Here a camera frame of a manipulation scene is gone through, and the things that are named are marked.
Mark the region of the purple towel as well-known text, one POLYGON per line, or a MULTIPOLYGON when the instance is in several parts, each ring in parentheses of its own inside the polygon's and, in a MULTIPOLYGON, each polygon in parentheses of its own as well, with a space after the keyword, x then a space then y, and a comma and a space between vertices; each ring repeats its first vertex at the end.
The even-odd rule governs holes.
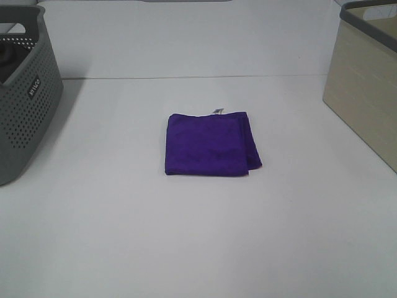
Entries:
POLYGON ((240 177, 261 167, 246 112, 169 117, 167 175, 240 177))

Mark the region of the beige plastic bin grey rim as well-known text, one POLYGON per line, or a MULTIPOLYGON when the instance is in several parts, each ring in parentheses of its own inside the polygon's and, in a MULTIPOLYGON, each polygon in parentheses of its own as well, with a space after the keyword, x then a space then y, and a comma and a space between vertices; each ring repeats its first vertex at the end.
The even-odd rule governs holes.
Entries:
POLYGON ((396 1, 341 6, 323 102, 396 169, 396 1))

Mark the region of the grey perforated plastic basket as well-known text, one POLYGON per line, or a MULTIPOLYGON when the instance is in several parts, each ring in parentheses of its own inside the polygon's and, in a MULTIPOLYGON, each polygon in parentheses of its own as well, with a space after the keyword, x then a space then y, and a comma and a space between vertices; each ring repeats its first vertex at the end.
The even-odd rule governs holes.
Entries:
POLYGON ((2 5, 1 22, 23 33, 1 34, 1 184, 16 180, 42 141, 63 82, 40 6, 2 5))

